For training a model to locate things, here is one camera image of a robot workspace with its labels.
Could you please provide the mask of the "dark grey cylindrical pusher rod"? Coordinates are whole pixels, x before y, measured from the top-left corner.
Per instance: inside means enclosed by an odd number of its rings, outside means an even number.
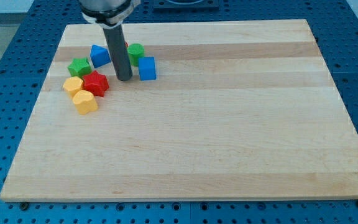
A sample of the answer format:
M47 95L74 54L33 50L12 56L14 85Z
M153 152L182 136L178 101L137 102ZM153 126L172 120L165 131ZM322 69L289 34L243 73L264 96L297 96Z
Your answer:
M132 68L122 25L103 29L103 32L117 79L122 82L129 81L132 78Z

